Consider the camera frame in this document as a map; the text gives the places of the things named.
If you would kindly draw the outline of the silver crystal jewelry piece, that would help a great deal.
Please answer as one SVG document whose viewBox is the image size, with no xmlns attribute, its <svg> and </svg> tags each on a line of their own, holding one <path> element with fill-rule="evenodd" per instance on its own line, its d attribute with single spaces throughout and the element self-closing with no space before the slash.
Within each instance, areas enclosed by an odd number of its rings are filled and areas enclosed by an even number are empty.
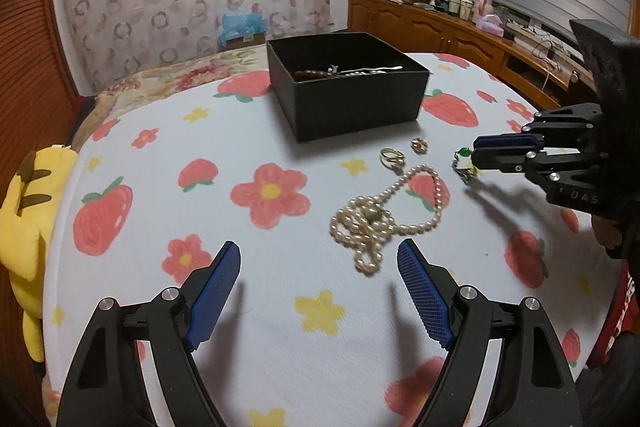
<svg viewBox="0 0 640 427">
<path fill-rule="evenodd" d="M 369 75 L 386 74 L 386 72 L 399 72 L 401 69 L 402 69 L 401 66 L 360 67 L 355 69 L 339 69 L 337 66 L 331 66 L 326 71 L 326 75 L 328 75 L 329 77 L 369 76 Z"/>
</svg>

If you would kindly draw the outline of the pink figurine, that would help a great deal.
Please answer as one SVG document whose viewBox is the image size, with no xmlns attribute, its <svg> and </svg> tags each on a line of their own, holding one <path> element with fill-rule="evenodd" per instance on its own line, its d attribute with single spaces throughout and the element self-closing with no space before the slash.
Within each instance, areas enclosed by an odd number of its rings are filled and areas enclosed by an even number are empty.
<svg viewBox="0 0 640 427">
<path fill-rule="evenodd" d="M 473 20 L 478 22 L 485 16 L 494 15 L 495 8 L 492 0 L 476 0 L 474 4 Z"/>
</svg>

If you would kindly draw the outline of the wooden slatted wardrobe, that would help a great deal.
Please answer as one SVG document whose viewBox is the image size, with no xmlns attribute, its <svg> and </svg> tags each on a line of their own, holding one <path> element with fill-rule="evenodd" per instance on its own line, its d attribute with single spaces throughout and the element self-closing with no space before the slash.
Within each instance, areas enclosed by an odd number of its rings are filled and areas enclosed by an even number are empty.
<svg viewBox="0 0 640 427">
<path fill-rule="evenodd" d="M 53 0 L 1 0 L 1 190 L 27 153 L 66 141 L 79 94 Z"/>
</svg>

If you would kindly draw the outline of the long wooden cabinet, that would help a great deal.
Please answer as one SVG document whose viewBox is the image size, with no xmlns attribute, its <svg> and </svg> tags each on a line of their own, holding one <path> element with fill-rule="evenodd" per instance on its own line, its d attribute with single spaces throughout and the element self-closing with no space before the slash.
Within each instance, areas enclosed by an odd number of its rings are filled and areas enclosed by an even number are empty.
<svg viewBox="0 0 640 427">
<path fill-rule="evenodd" d="M 390 0 L 348 0 L 347 28 L 402 52 L 439 53 L 480 66 L 538 108 L 597 101 L 590 80 L 572 81 L 516 43 L 441 12 Z"/>
</svg>

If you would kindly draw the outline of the yellow plush toy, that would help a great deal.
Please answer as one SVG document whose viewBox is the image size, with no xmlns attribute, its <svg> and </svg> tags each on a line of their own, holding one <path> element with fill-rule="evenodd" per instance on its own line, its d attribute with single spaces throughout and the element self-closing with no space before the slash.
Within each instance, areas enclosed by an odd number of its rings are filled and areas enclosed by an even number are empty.
<svg viewBox="0 0 640 427">
<path fill-rule="evenodd" d="M 63 145 L 27 154 L 1 205 L 1 264 L 23 310 L 27 352 L 37 363 L 44 361 L 44 270 L 58 206 L 76 160 L 77 153 Z"/>
</svg>

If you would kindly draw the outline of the strawberry print tablecloth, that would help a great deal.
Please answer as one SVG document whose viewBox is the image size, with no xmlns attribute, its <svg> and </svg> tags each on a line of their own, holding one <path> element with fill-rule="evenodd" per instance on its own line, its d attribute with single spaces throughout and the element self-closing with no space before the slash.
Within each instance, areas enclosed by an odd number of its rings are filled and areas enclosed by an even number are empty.
<svg viewBox="0 0 640 427">
<path fill-rule="evenodd" d="M 332 239 L 349 199 L 396 176 L 384 148 L 427 164 L 388 207 L 401 225 L 442 208 L 416 243 L 485 296 L 537 297 L 570 369 L 602 355 L 631 311 L 622 267 L 585 213 L 552 206 L 522 176 L 470 183 L 454 154 L 481 134 L 520 129 L 532 104 L 455 57 L 422 54 L 421 113 L 401 126 L 297 143 L 266 70 L 179 92 L 107 121 L 81 147 L 58 210 L 44 285 L 47 377 L 58 411 L 67 369 L 100 299 L 143 303 L 241 249 L 238 281 L 194 359 L 230 426 L 408 426 L 442 368 L 396 267 L 395 242 L 365 277 Z"/>
</svg>

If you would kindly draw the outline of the black open jewelry box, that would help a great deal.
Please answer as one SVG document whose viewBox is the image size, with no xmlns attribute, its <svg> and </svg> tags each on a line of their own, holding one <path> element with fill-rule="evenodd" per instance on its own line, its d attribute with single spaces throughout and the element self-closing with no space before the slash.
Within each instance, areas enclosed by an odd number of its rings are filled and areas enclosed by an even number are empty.
<svg viewBox="0 0 640 427">
<path fill-rule="evenodd" d="M 271 88 L 297 142 L 413 121 L 431 76 L 425 66 L 366 32 L 270 40 L 267 57 Z M 402 69 L 329 77 L 331 66 Z"/>
</svg>

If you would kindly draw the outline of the floral bed quilt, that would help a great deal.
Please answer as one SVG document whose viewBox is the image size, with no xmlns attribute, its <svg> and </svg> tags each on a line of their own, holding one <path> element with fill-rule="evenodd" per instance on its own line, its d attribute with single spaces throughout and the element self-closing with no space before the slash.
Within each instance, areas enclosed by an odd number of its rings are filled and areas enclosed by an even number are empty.
<svg viewBox="0 0 640 427">
<path fill-rule="evenodd" d="M 258 44 L 136 72 L 88 98 L 81 109 L 77 129 L 68 139 L 68 144 L 79 152 L 93 133 L 107 121 L 134 109 L 165 100 L 171 95 L 202 84 L 226 81 L 233 76 L 267 69 L 266 46 Z"/>
</svg>

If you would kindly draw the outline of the blue bag on box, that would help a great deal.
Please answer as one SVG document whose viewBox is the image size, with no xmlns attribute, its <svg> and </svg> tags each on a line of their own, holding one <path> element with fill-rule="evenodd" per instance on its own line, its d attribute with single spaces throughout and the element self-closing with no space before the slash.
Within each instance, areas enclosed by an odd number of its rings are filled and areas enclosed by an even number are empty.
<svg viewBox="0 0 640 427">
<path fill-rule="evenodd" d="M 218 42 L 221 49 L 236 50 L 266 42 L 266 23 L 258 13 L 228 13 L 221 20 Z"/>
</svg>

